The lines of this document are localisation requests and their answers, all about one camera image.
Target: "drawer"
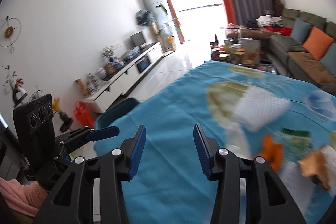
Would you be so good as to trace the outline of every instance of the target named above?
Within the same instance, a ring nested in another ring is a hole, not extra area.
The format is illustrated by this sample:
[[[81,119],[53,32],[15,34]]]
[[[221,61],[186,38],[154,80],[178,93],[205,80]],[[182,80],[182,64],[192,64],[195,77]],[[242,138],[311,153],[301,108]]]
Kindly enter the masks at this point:
[[[162,49],[160,44],[154,46],[154,48],[148,53],[151,63],[155,63],[162,56]]]
[[[120,85],[119,79],[117,79],[94,101],[97,106],[97,110],[95,110],[95,112],[104,113],[122,92],[123,89]]]
[[[139,76],[138,68],[136,65],[133,65],[123,75],[121,75],[118,78],[121,87],[123,89],[122,94],[125,94],[135,84],[138,76]]]

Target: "white cabinet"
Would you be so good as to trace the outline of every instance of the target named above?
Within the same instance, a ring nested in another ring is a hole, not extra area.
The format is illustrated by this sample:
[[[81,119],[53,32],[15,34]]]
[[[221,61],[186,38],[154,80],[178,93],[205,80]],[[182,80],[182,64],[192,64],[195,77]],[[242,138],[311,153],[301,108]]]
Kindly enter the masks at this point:
[[[122,94],[123,88],[119,79],[115,80],[99,97],[95,100],[92,110],[97,113],[104,113],[110,105]]]
[[[136,79],[139,76],[139,71],[136,65],[130,67],[123,75],[121,75],[118,80],[123,88],[122,94],[127,93],[127,91],[135,84]]]
[[[145,55],[148,55],[151,64],[140,74],[136,62]],[[151,67],[155,66],[162,55],[160,43],[157,42],[154,45],[150,45],[147,50],[134,58],[132,62],[122,68],[109,81],[106,81],[100,90],[82,101],[87,104],[91,111],[104,113],[120,95],[125,95]]]
[[[153,47],[153,49],[148,53],[149,60],[151,61],[151,64],[158,61],[162,56],[162,48],[160,44],[157,44]]]

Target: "blue pillow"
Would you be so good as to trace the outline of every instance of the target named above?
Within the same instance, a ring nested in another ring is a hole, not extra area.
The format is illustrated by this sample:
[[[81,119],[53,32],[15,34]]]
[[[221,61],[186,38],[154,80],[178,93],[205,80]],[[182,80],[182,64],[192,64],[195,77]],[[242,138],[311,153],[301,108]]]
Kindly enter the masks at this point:
[[[336,43],[332,43],[320,63],[336,78]]]
[[[295,19],[294,27],[290,38],[302,45],[303,42],[307,40],[310,32],[310,26],[310,23],[304,22],[299,18]]]

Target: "orange cloth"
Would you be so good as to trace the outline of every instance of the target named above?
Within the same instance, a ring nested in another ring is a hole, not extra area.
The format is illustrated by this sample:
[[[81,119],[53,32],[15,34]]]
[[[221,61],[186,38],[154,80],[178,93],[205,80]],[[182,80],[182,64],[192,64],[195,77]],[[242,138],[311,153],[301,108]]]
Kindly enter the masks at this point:
[[[37,181],[21,185],[17,180],[6,181],[0,177],[0,193],[9,208],[24,215],[35,217],[48,192]]]
[[[268,161],[273,170],[278,172],[284,156],[284,146],[280,143],[274,143],[271,135],[266,134],[264,136],[264,142],[259,156]]]
[[[302,47],[309,51],[316,60],[320,60],[333,41],[332,37],[314,26]]]

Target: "wall clock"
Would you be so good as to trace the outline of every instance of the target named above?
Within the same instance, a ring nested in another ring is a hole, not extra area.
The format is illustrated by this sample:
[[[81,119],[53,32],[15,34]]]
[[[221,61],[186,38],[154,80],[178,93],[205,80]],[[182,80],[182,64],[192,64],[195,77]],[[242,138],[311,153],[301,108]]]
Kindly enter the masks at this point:
[[[6,17],[6,21],[0,28],[0,46],[2,48],[10,47],[10,52],[14,52],[13,44],[19,38],[21,33],[21,21],[15,17]]]

